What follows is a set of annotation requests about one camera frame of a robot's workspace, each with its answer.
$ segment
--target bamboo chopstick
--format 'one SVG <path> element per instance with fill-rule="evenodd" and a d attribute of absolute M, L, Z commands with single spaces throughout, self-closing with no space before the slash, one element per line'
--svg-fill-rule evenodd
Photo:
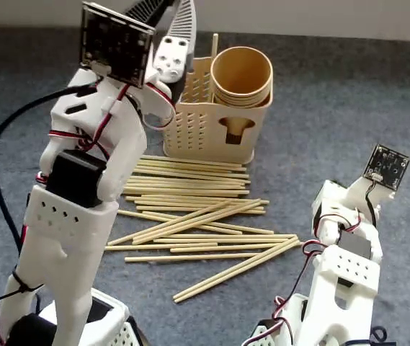
<path fill-rule="evenodd" d="M 133 170 L 134 173 L 144 173 L 144 174 L 152 174 L 152 175 L 159 175 L 159 176 L 166 176 L 166 177 L 181 177 L 181 178 L 192 178 L 192 179 L 203 179 L 203 180 L 220 180 L 220 181 L 227 181 L 227 182 L 244 182 L 245 184 L 250 184 L 251 181 L 247 179 L 236 179 L 236 178 L 227 178 L 227 177 L 214 177 L 210 175 L 203 175 L 203 174 L 188 174 L 184 172 L 170 172 L 166 170 L 153 170 L 153 169 L 144 169 L 144 168 L 135 168 Z"/>
<path fill-rule="evenodd" d="M 204 241 L 204 238 L 157 238 L 154 243 L 198 243 Z M 256 243 L 284 243 L 290 238 L 241 238 L 241 236 L 228 236 L 228 238 L 206 238 L 206 241 L 217 242 L 219 244 L 256 244 Z"/>
<path fill-rule="evenodd" d="M 145 160 L 184 162 L 184 163 L 187 163 L 187 164 L 212 164 L 213 166 L 242 167 L 241 164 L 234 164 L 234 163 L 230 163 L 230 162 L 200 161 L 200 160 L 191 160 L 191 159 L 176 159 L 174 157 L 167 157 L 167 156 L 142 155 L 141 158 L 145 159 Z"/>
<path fill-rule="evenodd" d="M 242 239 L 290 239 L 296 236 L 295 234 L 244 234 L 242 236 L 238 236 L 238 238 Z M 191 238 L 230 238 L 229 236 L 225 235 L 218 235 L 218 234 L 171 234 L 168 236 L 169 238 L 179 238 L 179 239 L 191 239 Z"/>
<path fill-rule="evenodd" d="M 152 221 L 166 222 L 166 221 L 171 220 L 170 218 L 162 218 L 161 216 L 147 215 L 146 213 L 136 213 L 134 211 L 129 211 L 129 210 L 119 210 L 118 213 L 124 216 L 132 216 L 134 218 L 145 218 L 147 220 L 152 220 Z M 241 231 L 236 231 L 233 229 L 227 229 L 227 228 L 221 228 L 221 227 L 215 227 L 215 226 L 208 226 L 208 225 L 201 225 L 201 226 L 197 226 L 196 228 L 204 229 L 206 231 L 222 233 L 222 234 L 230 234 L 230 235 L 241 235 L 242 234 Z"/>
<path fill-rule="evenodd" d="M 286 252 L 287 250 L 298 246 L 299 244 L 300 242 L 296 237 L 290 239 L 290 241 L 286 244 L 281 244 L 279 246 L 261 252 L 258 255 L 243 261 L 242 263 L 234 265 L 233 267 L 230 267 L 227 270 L 224 270 L 223 272 L 220 272 L 217 275 L 212 276 L 211 278 L 201 281 L 200 283 L 193 285 L 192 287 L 182 292 L 179 292 L 178 294 L 173 296 L 174 302 L 179 303 L 188 298 L 196 296 L 197 294 L 205 290 L 208 290 L 218 285 L 219 283 L 222 283 L 223 281 L 233 278 L 234 276 L 237 276 L 238 274 L 241 274 L 253 267 L 256 267 L 257 265 L 260 265 L 261 263 L 266 262 L 267 260 L 270 260 L 273 257 L 276 257 L 279 254 L 282 254 L 283 252 Z"/>
<path fill-rule="evenodd" d="M 213 185 L 245 185 L 243 180 L 239 181 L 227 181 L 227 180 L 204 180 L 204 179 L 187 179 L 187 178 L 170 178 L 170 177 L 155 177 L 147 175 L 132 175 L 126 182 L 153 182 L 155 184 L 159 182 L 191 182 L 198 184 L 213 184 Z"/>
<path fill-rule="evenodd" d="M 113 245 L 106 246 L 105 251 L 130 251 L 130 250 L 161 250 L 161 249 L 181 249 L 183 247 L 214 247 L 218 243 L 190 243 L 190 244 L 147 244 L 147 245 Z"/>
<path fill-rule="evenodd" d="M 170 252 L 211 252 L 211 251 L 234 251 L 234 250 L 246 250 L 246 249 L 266 249 L 268 247 L 276 247 L 280 243 L 261 243 L 261 244 L 245 244 L 245 245 L 218 245 L 218 246 L 210 246 L 204 247 L 202 245 L 198 245 L 202 243 L 186 243 L 183 247 L 171 247 Z"/>
<path fill-rule="evenodd" d="M 182 195 L 209 195 L 209 196 L 238 196 L 248 195 L 248 190 L 216 190 L 216 189 L 181 189 L 181 188 L 167 188 L 167 187 L 128 187 L 123 190 L 128 195 L 141 195 L 146 192 L 150 193 L 171 193 Z"/>
<path fill-rule="evenodd" d="M 155 161 L 155 160 L 145 160 L 141 159 L 138 161 L 138 165 L 141 166 L 152 166 L 152 167 L 171 167 L 176 169 L 191 169 L 209 172 L 245 172 L 246 167 L 225 167 L 216 166 L 213 164 L 187 164 L 184 162 L 171 162 L 171 161 Z"/>
<path fill-rule="evenodd" d="M 185 254 L 179 256 L 142 256 L 125 257 L 125 262 L 176 262 L 197 260 L 222 260 L 228 258 L 247 258 L 259 254 L 258 252 L 240 252 L 238 254 Z"/>
<path fill-rule="evenodd" d="M 175 188 L 175 189 L 199 189 L 199 190 L 242 190 L 245 187 L 241 184 L 229 183 L 227 185 L 219 184 L 193 184 L 193 183 L 180 183 L 180 182 L 129 182 L 125 184 L 124 188 L 129 190 L 137 187 L 160 187 L 160 188 Z"/>
<path fill-rule="evenodd" d="M 246 203 L 250 199 L 246 198 L 225 198 L 225 197 L 206 197 L 206 196 L 181 196 L 181 195 L 141 195 L 137 197 L 129 196 L 129 200 L 167 200 L 170 202 L 190 202 L 190 203 L 216 203 L 223 200 L 230 200 L 231 203 Z M 261 200 L 262 205 L 269 204 L 268 200 Z"/>
<path fill-rule="evenodd" d="M 158 207 L 195 207 L 195 208 L 206 208 L 210 205 L 216 204 L 216 202 L 204 202 L 204 203 L 194 203 L 187 202 L 178 202 L 177 200 L 173 200 L 173 202 L 169 202 L 168 200 L 165 202 L 163 200 L 134 200 L 136 206 L 145 206 L 145 205 L 156 205 Z M 229 205 L 241 205 L 241 203 L 235 203 L 230 201 Z M 254 210 L 264 210 L 264 207 L 255 207 Z"/>
<path fill-rule="evenodd" d="M 166 167 L 153 167 L 153 166 L 142 166 L 138 164 L 136 166 L 138 169 L 150 169 L 151 171 L 168 171 L 173 173 L 185 173 L 185 174 L 197 174 L 197 171 L 188 169 L 176 169 L 176 168 L 166 168 Z M 201 175 L 207 175 L 210 177 L 225 177 L 225 178 L 237 178 L 237 179 L 248 179 L 249 174 L 246 173 L 220 173 L 220 172 L 206 172 L 205 170 L 200 171 Z"/>
<path fill-rule="evenodd" d="M 130 234 L 130 235 L 128 235 L 128 236 L 123 236 L 123 237 L 121 237 L 121 238 L 119 238 L 119 239 L 110 241 L 107 245 L 117 245 L 117 244 L 123 243 L 124 241 L 133 239 L 133 238 L 135 238 L 135 237 L 137 237 L 137 236 L 140 236 L 140 235 L 142 235 L 142 234 L 147 234 L 147 233 L 149 233 L 149 232 L 152 232 L 152 231 L 155 231 L 155 230 L 158 230 L 158 229 L 162 229 L 162 228 L 167 227 L 167 226 L 172 226 L 172 225 L 174 225 L 174 224 L 176 224 L 176 223 L 181 223 L 181 222 L 183 222 L 183 221 L 185 221 L 185 220 L 193 219 L 195 216 L 200 216 L 200 215 L 202 215 L 202 214 L 204 214 L 204 213 L 207 213 L 208 211 L 212 211 L 212 210 L 215 210 L 215 209 L 217 209 L 217 208 L 221 208 L 221 207 L 223 207 L 223 206 L 225 206 L 225 205 L 227 205 L 227 204 L 228 204 L 227 201 L 217 203 L 217 204 L 212 205 L 212 206 L 210 206 L 210 207 L 197 210 L 197 211 L 195 211 L 194 213 L 190 213 L 190 214 L 181 216 L 181 217 L 179 217 L 179 218 L 175 218 L 174 220 L 169 220 L 169 221 L 167 221 L 167 222 L 165 222 L 165 223 L 161 223 L 161 224 L 159 224 L 159 225 L 150 227 L 150 228 L 148 228 L 148 229 L 144 229 L 143 231 L 139 231 L 139 232 Z"/>
<path fill-rule="evenodd" d="M 158 206 L 158 205 L 146 205 L 146 206 L 137 206 L 137 210 L 156 210 L 156 211 L 196 211 L 200 210 L 208 205 L 202 205 L 200 207 L 197 206 L 179 206 L 179 207 L 172 207 L 172 206 Z M 252 208 L 250 210 L 242 211 L 242 214 L 255 214 L 255 215 L 264 215 L 264 209 L 258 209 L 259 207 Z"/>
<path fill-rule="evenodd" d="M 173 218 L 178 218 L 179 216 L 176 215 L 171 215 L 171 214 L 163 214 L 163 213 L 156 213 L 153 211 L 144 211 L 142 212 L 143 215 L 146 216 L 157 216 L 160 218 L 168 218 L 168 219 L 173 219 Z M 209 226 L 216 226 L 216 227 L 222 227 L 225 229 L 234 229 L 236 231 L 243 231 L 243 232 L 250 232 L 253 234 L 274 234 L 274 231 L 270 231 L 268 229 L 257 229 L 254 227 L 248 227 L 248 226 L 238 226 L 238 225 L 232 225 L 231 223 L 223 223 L 223 222 L 210 222 L 208 223 Z"/>
<path fill-rule="evenodd" d="M 256 202 L 244 203 L 242 205 L 235 205 L 235 206 L 231 206 L 231 207 L 227 207 L 227 208 L 224 208 L 224 209 L 221 209 L 221 210 L 214 211 L 214 212 L 209 213 L 209 214 L 205 214 L 205 215 L 197 216 L 197 217 L 194 217 L 194 218 L 190 218 L 190 219 L 187 219 L 185 221 L 175 223 L 171 226 L 166 226 L 162 229 L 155 230 L 155 231 L 150 232 L 150 233 L 145 234 L 145 235 L 135 236 L 133 238 L 133 244 L 134 245 L 142 244 L 142 243 L 145 243 L 147 241 L 159 238 L 161 236 L 168 236 L 170 234 L 178 233 L 178 232 L 184 231 L 186 229 L 192 229 L 195 226 L 201 226 L 204 223 L 211 222 L 211 221 L 214 221 L 214 220 L 218 220 L 219 218 L 225 218 L 227 216 L 240 213 L 241 211 L 252 209 L 253 207 L 256 207 L 258 205 L 259 205 L 259 201 L 257 200 Z"/>

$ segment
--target paper cup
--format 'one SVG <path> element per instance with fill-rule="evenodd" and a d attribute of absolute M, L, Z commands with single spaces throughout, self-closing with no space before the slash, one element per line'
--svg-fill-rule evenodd
<path fill-rule="evenodd" d="M 261 104 L 272 85 L 272 64 L 265 54 L 250 47 L 232 47 L 211 65 L 213 92 L 218 103 L 251 108 Z"/>

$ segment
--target utensil holder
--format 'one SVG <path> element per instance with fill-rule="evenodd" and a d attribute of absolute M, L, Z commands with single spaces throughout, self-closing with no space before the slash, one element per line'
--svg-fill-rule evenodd
<path fill-rule="evenodd" d="M 208 101 L 211 63 L 211 57 L 194 59 L 194 71 L 187 74 L 181 102 L 176 106 L 177 113 L 164 131 L 164 153 L 180 159 L 247 164 L 254 158 L 254 147 L 272 104 L 273 81 L 269 96 L 259 107 L 235 108 L 211 103 Z M 235 136 L 228 136 L 223 120 L 230 117 L 248 119 L 252 126 L 235 139 Z"/>

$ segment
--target white wall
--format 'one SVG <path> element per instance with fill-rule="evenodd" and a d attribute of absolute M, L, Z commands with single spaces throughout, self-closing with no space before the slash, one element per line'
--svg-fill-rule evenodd
<path fill-rule="evenodd" d="M 132 0 L 99 0 L 121 11 Z M 195 0 L 200 30 L 410 40 L 410 0 Z M 0 0 L 0 25 L 77 26 L 79 0 Z"/>

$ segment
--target pile of chopsticks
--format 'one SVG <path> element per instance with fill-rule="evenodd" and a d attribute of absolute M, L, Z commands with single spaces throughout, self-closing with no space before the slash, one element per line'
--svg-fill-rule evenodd
<path fill-rule="evenodd" d="M 146 167 L 158 167 L 159 170 Z M 249 183 L 249 175 L 232 171 L 245 172 L 245 169 L 238 164 L 143 156 L 135 172 L 158 176 L 133 175 L 125 186 L 125 194 L 129 194 L 126 200 L 133 201 L 141 213 L 129 210 L 119 210 L 118 213 L 161 223 L 112 240 L 106 246 L 106 250 L 165 249 L 171 253 L 167 256 L 125 257 L 126 262 L 245 259 L 238 265 L 176 294 L 173 298 L 179 303 L 300 245 L 295 234 L 275 234 L 268 229 L 216 222 L 237 213 L 265 213 L 264 205 L 269 203 L 268 200 L 238 198 L 243 195 L 240 192 L 249 192 L 245 190 L 245 185 Z M 172 171 L 179 174 L 177 178 L 161 176 Z M 176 216 L 158 211 L 190 213 Z M 190 229 L 206 233 L 182 233 Z M 121 245 L 127 241 L 131 244 Z M 260 249 L 263 251 L 246 252 Z"/>

